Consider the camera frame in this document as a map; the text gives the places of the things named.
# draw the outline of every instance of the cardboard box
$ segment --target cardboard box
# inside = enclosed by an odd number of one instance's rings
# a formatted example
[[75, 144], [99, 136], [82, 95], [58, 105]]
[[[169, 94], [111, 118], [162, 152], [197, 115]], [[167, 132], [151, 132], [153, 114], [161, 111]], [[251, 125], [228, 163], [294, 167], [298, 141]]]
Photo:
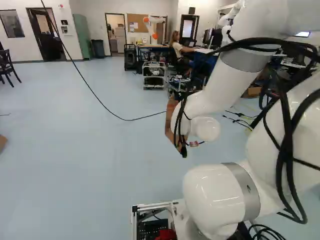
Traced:
[[249, 87], [241, 96], [244, 99], [249, 99], [249, 98], [256, 98], [260, 95], [261, 93], [261, 87]]
[[5, 136], [0, 135], [0, 153], [5, 148], [8, 139]]

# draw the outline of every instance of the black door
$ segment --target black door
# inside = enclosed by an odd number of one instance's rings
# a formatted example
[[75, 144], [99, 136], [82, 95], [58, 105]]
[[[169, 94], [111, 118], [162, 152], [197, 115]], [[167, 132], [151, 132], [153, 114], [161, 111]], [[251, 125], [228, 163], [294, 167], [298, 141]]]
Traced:
[[65, 59], [61, 40], [58, 36], [55, 36], [49, 14], [46, 11], [35, 9], [30, 9], [29, 11], [31, 26], [43, 60], [56, 61]]

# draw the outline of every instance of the woman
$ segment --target woman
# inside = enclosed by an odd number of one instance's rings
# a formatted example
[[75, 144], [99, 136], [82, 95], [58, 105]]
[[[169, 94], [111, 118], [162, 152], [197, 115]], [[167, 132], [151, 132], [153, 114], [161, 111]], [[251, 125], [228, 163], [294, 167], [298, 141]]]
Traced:
[[170, 46], [173, 47], [175, 51], [176, 57], [178, 58], [178, 63], [187, 64], [191, 67], [194, 67], [194, 62], [187, 58], [183, 58], [184, 56], [182, 55], [182, 53], [192, 53], [195, 51], [196, 48], [182, 46], [179, 43], [179, 39], [180, 39], [179, 31], [173, 31], [171, 41], [170, 41]]

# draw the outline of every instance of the blonde hair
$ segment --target blonde hair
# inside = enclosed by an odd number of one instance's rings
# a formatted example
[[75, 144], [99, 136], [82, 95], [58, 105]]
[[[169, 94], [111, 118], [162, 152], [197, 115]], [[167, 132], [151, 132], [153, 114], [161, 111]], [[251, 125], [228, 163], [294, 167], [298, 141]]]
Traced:
[[175, 30], [172, 33], [171, 39], [170, 39], [170, 46], [172, 47], [172, 44], [174, 44], [174, 42], [178, 41], [178, 35], [179, 35], [179, 31]]

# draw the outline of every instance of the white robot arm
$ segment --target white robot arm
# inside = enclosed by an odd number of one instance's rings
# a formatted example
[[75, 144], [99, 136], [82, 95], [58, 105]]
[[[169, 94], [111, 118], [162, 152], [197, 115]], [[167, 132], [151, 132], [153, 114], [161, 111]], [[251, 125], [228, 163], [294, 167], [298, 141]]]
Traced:
[[248, 0], [237, 1], [231, 11], [219, 19], [218, 25], [223, 27], [229, 25], [229, 19], [234, 19], [235, 16], [240, 12], [241, 8], [246, 7], [246, 1]]
[[[285, 39], [301, 31], [319, 31], [319, 12], [318, 0], [253, 0], [235, 16], [230, 35], [236, 41], [252, 37]], [[264, 49], [278, 47], [263, 46]], [[272, 54], [247, 49], [222, 53], [205, 90], [187, 98], [184, 112], [191, 120], [182, 117], [181, 134], [198, 136], [205, 141], [217, 138], [220, 133], [218, 121], [205, 115], [230, 108]], [[291, 116], [302, 101], [320, 89], [319, 79], [320, 72], [287, 93]], [[171, 119], [172, 131], [179, 109], [180, 104]], [[315, 166], [320, 166], [318, 119], [319, 100], [306, 110], [293, 135], [294, 157]], [[279, 101], [267, 113], [266, 121], [277, 142], [281, 143], [285, 130]], [[248, 139], [247, 160], [238, 164], [199, 166], [186, 174], [183, 181], [185, 203], [190, 218], [207, 238], [226, 240], [234, 233], [238, 222], [284, 209], [276, 183], [278, 154], [279, 150], [260, 122]], [[298, 191], [306, 191], [320, 183], [319, 172], [304, 165], [294, 163], [293, 174]], [[291, 194], [286, 181], [282, 181], [282, 188], [289, 198]]]
[[157, 23], [164, 23], [166, 22], [166, 19], [164, 17], [152, 17], [152, 16], [147, 16], [143, 18], [143, 22], [148, 29], [148, 32], [151, 36], [151, 44], [156, 45], [158, 44], [158, 35], [154, 31], [154, 26], [153, 24]]

